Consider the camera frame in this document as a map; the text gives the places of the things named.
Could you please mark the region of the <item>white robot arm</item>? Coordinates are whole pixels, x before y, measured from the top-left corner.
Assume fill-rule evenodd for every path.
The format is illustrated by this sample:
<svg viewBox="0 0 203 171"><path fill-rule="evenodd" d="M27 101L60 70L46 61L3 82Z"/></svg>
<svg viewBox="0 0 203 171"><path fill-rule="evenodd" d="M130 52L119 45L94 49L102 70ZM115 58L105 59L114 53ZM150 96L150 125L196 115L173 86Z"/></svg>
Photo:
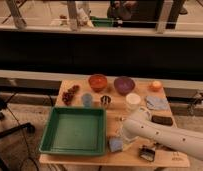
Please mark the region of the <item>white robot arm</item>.
<svg viewBox="0 0 203 171"><path fill-rule="evenodd" d="M151 119L146 107L137 108L122 122L121 136L128 143L137 137L151 139L203 161L203 133L157 124Z"/></svg>

